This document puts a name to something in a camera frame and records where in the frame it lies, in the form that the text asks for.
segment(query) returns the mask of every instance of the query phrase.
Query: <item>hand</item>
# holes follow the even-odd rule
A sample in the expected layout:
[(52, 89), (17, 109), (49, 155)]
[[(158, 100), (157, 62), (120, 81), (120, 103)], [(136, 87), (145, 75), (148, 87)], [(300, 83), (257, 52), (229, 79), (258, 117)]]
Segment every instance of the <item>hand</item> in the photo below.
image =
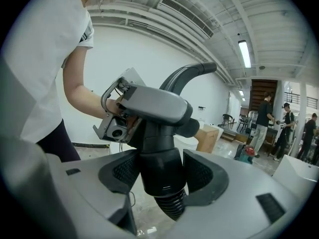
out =
[[(120, 101), (122, 100), (123, 95), (118, 97), (116, 100), (114, 99), (107, 99), (106, 100), (106, 107), (107, 109), (117, 115), (120, 115), (121, 112), (123, 111), (122, 109), (119, 108), (118, 104), (120, 103)], [(128, 134), (130, 134), (132, 132), (132, 127), (137, 123), (138, 121), (138, 117), (137, 116), (131, 116), (131, 117), (127, 117), (127, 128), (128, 128)]]

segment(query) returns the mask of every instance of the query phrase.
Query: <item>fluorescent light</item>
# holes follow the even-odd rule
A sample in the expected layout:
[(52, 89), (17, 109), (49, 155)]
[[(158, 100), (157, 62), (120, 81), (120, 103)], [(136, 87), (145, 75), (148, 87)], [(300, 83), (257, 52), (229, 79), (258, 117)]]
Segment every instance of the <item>fluorescent light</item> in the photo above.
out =
[(243, 59), (244, 59), (245, 67), (251, 68), (247, 42), (245, 40), (243, 40), (243, 41), (239, 41), (238, 44), (239, 44), (239, 48), (240, 48), (241, 54), (242, 54)]

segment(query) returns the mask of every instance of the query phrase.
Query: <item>black t-shirt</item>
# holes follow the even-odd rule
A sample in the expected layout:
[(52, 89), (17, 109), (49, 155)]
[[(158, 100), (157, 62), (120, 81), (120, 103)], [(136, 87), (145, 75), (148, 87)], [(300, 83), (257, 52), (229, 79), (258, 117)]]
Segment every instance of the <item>black t-shirt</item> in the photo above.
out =
[(305, 138), (306, 139), (312, 139), (314, 136), (314, 129), (316, 128), (316, 122), (311, 119), (310, 121), (308, 121), (305, 125)]
[[(290, 111), (289, 113), (286, 113), (286, 115), (285, 115), (285, 123), (288, 125), (288, 124), (290, 124), (290, 123), (292, 123), (294, 121), (295, 121), (295, 116), (294, 116), (293, 112)], [(291, 129), (290, 126), (287, 126), (285, 128), (285, 131), (286, 131), (287, 134), (290, 133), (290, 131), (291, 131), (290, 129)]]
[(258, 117), (256, 124), (263, 125), (268, 127), (269, 119), (267, 114), (271, 114), (273, 109), (270, 106), (270, 103), (266, 100), (263, 100), (258, 109)]

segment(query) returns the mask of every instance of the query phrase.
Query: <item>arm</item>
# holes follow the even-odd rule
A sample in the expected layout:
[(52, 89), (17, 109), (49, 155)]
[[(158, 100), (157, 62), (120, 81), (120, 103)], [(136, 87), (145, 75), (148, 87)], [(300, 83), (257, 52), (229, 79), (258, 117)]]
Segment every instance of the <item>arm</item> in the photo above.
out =
[[(77, 47), (68, 57), (63, 69), (64, 93), (68, 102), (77, 110), (102, 119), (105, 110), (101, 106), (101, 97), (84, 86), (83, 71), (87, 52), (86, 47)], [(108, 108), (114, 100), (108, 100)]]
[(275, 121), (275, 118), (271, 116), (271, 114), (267, 114), (267, 118), (270, 119), (271, 121)]
[(270, 106), (270, 104), (267, 104), (267, 118), (270, 119), (272, 122), (275, 122), (275, 118), (271, 116), (271, 112), (272, 112), (272, 108)]
[(316, 123), (314, 123), (313, 128), (312, 128), (314, 135), (316, 135), (319, 131), (319, 128), (317, 129)]
[(293, 122), (291, 122), (291, 123), (287, 124), (286, 126), (290, 126), (290, 127), (292, 127), (292, 126), (294, 126), (294, 125), (295, 125), (295, 122), (293, 121)]

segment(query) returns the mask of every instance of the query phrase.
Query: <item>black vent slot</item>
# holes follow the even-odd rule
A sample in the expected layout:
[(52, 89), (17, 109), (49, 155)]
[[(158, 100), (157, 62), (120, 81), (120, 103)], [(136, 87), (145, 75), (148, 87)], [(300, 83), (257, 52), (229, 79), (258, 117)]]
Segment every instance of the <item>black vent slot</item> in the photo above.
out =
[(78, 168), (73, 168), (73, 169), (66, 170), (66, 174), (67, 175), (72, 175), (72, 174), (79, 173), (79, 172), (81, 172), (81, 171)]
[(140, 171), (136, 169), (136, 166), (136, 157), (133, 156), (122, 164), (114, 167), (112, 174), (119, 181), (132, 188), (140, 173)]
[(277, 221), (282, 215), (285, 214), (285, 210), (280, 206), (280, 204), (273, 197), (272, 194), (268, 193), (257, 196), (256, 198), (261, 207), (263, 208), (271, 224)]
[(213, 172), (204, 164), (189, 155), (184, 156), (186, 166), (187, 185), (189, 192), (195, 192), (205, 187), (212, 179)]

